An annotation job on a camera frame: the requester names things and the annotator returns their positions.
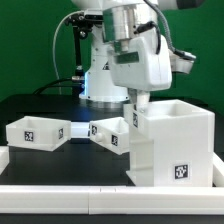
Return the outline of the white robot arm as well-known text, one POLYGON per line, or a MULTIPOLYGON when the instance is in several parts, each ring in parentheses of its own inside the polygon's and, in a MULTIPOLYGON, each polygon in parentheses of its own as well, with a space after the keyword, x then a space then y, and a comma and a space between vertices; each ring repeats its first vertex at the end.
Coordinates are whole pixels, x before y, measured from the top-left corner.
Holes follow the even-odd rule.
POLYGON ((200 7, 205 0, 71 0, 84 18, 101 22, 112 82, 132 105, 147 109, 152 91, 167 90, 174 72, 188 74, 196 56, 173 46, 163 12, 200 7))

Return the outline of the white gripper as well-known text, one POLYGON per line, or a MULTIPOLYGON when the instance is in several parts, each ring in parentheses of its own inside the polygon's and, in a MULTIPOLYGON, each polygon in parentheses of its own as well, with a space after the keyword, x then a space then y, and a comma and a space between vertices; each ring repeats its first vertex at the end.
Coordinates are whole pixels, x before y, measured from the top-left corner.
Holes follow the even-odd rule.
POLYGON ((169 51, 164 37, 161 37, 159 54, 156 54, 156 48, 157 38, 149 34, 132 39, 128 53, 116 54, 111 46, 107 49, 113 83, 129 88, 130 103, 141 113, 148 110, 149 92, 169 89, 172 82, 169 51))

